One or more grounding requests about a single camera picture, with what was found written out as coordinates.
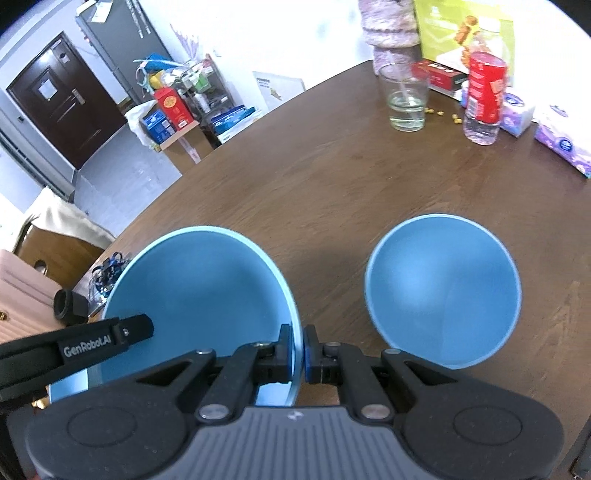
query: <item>red box on shelf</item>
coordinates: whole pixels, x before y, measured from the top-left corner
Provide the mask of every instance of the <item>red box on shelf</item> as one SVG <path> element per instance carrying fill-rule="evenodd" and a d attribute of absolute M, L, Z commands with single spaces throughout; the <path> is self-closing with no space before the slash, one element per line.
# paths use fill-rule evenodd
<path fill-rule="evenodd" d="M 161 88 L 154 92 L 154 98 L 162 107 L 164 114 L 175 126 L 176 130 L 186 127 L 193 121 L 193 115 L 181 100 L 175 89 Z"/>

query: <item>straw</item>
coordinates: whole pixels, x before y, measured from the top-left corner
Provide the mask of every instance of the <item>straw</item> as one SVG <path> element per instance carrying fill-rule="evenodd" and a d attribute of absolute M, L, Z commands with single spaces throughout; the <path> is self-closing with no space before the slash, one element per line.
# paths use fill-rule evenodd
<path fill-rule="evenodd" d="M 394 67 L 394 69 L 396 70 L 396 73 L 398 74 L 398 78 L 400 78 L 400 88 L 402 89 L 402 95 L 404 96 L 404 101 L 406 102 L 407 105 L 410 105 L 410 97 L 408 96 L 408 92 L 406 90 L 406 85 L 404 84 L 404 81 L 402 80 L 402 72 L 400 71 L 400 67 L 397 63 L 394 63 L 394 59 L 392 58 L 392 52 L 389 51 L 388 52 L 389 56 L 390 56 L 390 65 L 392 67 Z"/>

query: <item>brown table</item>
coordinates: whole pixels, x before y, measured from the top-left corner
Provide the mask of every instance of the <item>brown table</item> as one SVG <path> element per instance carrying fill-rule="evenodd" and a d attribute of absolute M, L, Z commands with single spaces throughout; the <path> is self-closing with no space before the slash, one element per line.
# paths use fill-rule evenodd
<path fill-rule="evenodd" d="M 137 253 L 184 226 L 231 228 L 277 263 L 321 341 L 377 355 L 385 344 L 363 299 L 376 243 L 422 213 L 471 218 L 511 252 L 523 305 L 508 343 L 469 373 L 552 408 L 566 453 L 591 414 L 591 186 L 533 140 L 534 128 L 481 147 L 453 123 L 456 102 L 431 92 L 429 104 L 445 116 L 428 115 L 420 132 L 394 131 L 371 64 L 354 67 L 192 167 L 106 253 Z M 335 399 L 332 387 L 306 385 L 299 401 Z"/>

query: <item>bowl rim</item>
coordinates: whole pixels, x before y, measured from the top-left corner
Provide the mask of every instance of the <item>bowl rim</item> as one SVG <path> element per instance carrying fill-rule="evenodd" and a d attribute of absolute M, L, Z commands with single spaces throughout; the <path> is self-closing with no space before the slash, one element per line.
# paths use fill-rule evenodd
<path fill-rule="evenodd" d="M 470 220 L 468 218 L 464 218 L 464 217 L 461 217 L 458 215 L 451 215 L 449 213 L 428 213 L 426 215 L 419 215 L 416 217 L 409 218 L 409 219 L 403 221 L 402 223 L 399 223 L 398 225 L 396 225 L 388 233 L 386 233 L 386 235 L 384 235 L 382 237 L 382 239 L 378 242 L 378 244 L 376 245 L 376 247 L 374 248 L 374 250 L 372 251 L 372 253 L 369 257 L 368 266 L 365 270 L 365 285 L 364 285 L 365 305 L 368 309 L 369 317 L 371 318 L 371 321 L 374 324 L 374 327 L 376 328 L 378 333 L 382 336 L 382 338 L 386 341 L 386 343 L 391 348 L 398 348 L 399 349 L 400 346 L 398 346 L 396 344 L 396 342 L 394 342 L 392 340 L 390 335 L 387 335 L 385 333 L 381 324 L 377 320 L 377 315 L 375 314 L 375 310 L 374 310 L 374 301 L 372 299 L 371 288 L 370 288 L 371 287 L 372 272 L 374 270 L 374 264 L 375 264 L 377 256 L 379 255 L 381 249 L 384 247 L 386 242 L 388 242 L 390 237 L 392 237 L 400 229 L 404 228 L 405 226 L 409 225 L 410 223 L 414 223 L 419 220 L 425 220 L 428 218 L 449 218 L 449 219 L 453 219 L 453 220 L 459 220 L 461 222 L 468 223 L 468 224 L 478 228 L 482 232 L 486 233 L 488 235 L 488 237 L 490 237 L 493 241 L 496 242 L 497 246 L 499 246 L 501 251 L 505 254 L 505 258 L 509 262 L 509 265 L 511 266 L 511 270 L 513 272 L 513 278 L 515 280 L 515 286 L 517 288 L 517 301 L 515 302 L 515 311 L 513 314 L 513 319 L 511 320 L 511 324 L 510 324 L 509 328 L 507 329 L 505 336 L 495 345 L 495 347 L 493 349 L 491 349 L 491 351 L 480 356 L 479 358 L 477 358 L 475 360 L 472 360 L 470 362 L 459 363 L 459 364 L 442 365 L 443 367 L 450 368 L 453 370 L 459 369 L 459 368 L 472 367 L 472 366 L 477 365 L 477 364 L 483 362 L 484 360 L 487 360 L 488 358 L 492 357 L 495 353 L 497 353 L 506 344 L 507 340 L 509 339 L 509 337 L 511 336 L 511 334 L 515 330 L 515 326 L 517 325 L 517 320 L 519 319 L 519 313 L 521 311 L 521 299 L 522 299 L 521 298 L 522 297 L 521 279 L 519 278 L 519 272 L 517 270 L 517 266 L 515 265 L 515 261 L 513 260 L 513 258 L 511 257 L 511 254 L 507 250 L 507 247 L 490 230 L 486 229 L 485 227 L 483 227 L 479 223 L 476 223 L 473 220 Z"/>
<path fill-rule="evenodd" d="M 271 273 L 273 274 L 273 276 L 277 280 L 277 282 L 281 288 L 281 292 L 283 293 L 283 296 L 287 302 L 287 306 L 288 306 L 288 309 L 290 312 L 290 320 L 291 320 L 291 327 L 292 327 L 291 330 L 293 333 L 293 342 L 294 342 L 294 351 L 295 351 L 295 355 L 294 355 L 295 358 L 294 358 L 294 362 L 293 362 L 293 378 L 291 381 L 291 386 L 290 386 L 290 390 L 287 395 L 287 399 L 285 401 L 286 402 L 285 406 L 287 406 L 287 407 L 293 406 L 293 404 L 296 401 L 296 397 L 299 392 L 299 389 L 300 389 L 301 375 L 302 375 L 302 371 L 303 371 L 303 357 L 304 357 L 304 352 L 303 352 L 304 335 L 303 335 L 303 330 L 302 330 L 302 326 L 301 326 L 300 316 L 298 314 L 297 307 L 296 307 L 296 301 L 294 300 L 293 293 L 291 292 L 289 285 L 287 284 L 285 278 L 283 277 L 283 274 L 281 273 L 279 268 L 275 265 L 275 262 L 273 262 L 271 257 L 269 257 L 269 255 L 267 255 L 267 253 L 265 253 L 265 251 L 261 247 L 259 247 L 256 243 L 254 243 L 252 240 L 250 240 L 249 238 L 245 237 L 244 235 L 242 235 L 240 233 L 237 233 L 233 230 L 219 227 L 219 226 L 195 225 L 195 226 L 188 226 L 185 228 L 181 228 L 181 229 L 172 231 L 170 233 L 167 233 L 166 235 L 163 235 L 163 236 L 157 238 L 156 240 L 151 242 L 147 247 L 142 249 L 142 251 L 139 252 L 132 259 L 132 261 L 129 263 L 129 265 L 126 267 L 126 269 L 123 271 L 121 276 L 117 279 L 117 282 L 113 286 L 113 290 L 111 291 L 109 298 L 107 299 L 105 307 L 102 310 L 101 320 L 103 320 L 103 316 L 108 311 L 109 305 L 111 303 L 111 299 L 115 295 L 118 287 L 121 285 L 122 280 L 125 278 L 126 274 L 131 270 L 131 267 L 133 267 L 136 262 L 140 261 L 140 259 L 145 254 L 148 253 L 148 251 L 152 250 L 153 248 L 155 248 L 159 244 L 161 244 L 173 237 L 184 235 L 187 233 L 194 233 L 194 232 L 217 233 L 217 234 L 220 234 L 223 236 L 230 237 L 234 240 L 238 240 L 240 243 L 242 243 L 246 247 L 250 248 L 250 250 L 252 250 L 255 254 L 257 254 L 257 256 L 260 259 L 263 260 L 263 262 L 265 263 L 267 268 L 269 268 L 269 270 L 271 270 Z"/>

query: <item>gray floor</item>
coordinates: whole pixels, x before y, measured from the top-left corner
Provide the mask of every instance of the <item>gray floor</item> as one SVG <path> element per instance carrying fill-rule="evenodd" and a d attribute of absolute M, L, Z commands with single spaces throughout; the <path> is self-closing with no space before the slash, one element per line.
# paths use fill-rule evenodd
<path fill-rule="evenodd" d="M 118 236 L 180 173 L 123 127 L 78 173 L 74 204 Z"/>

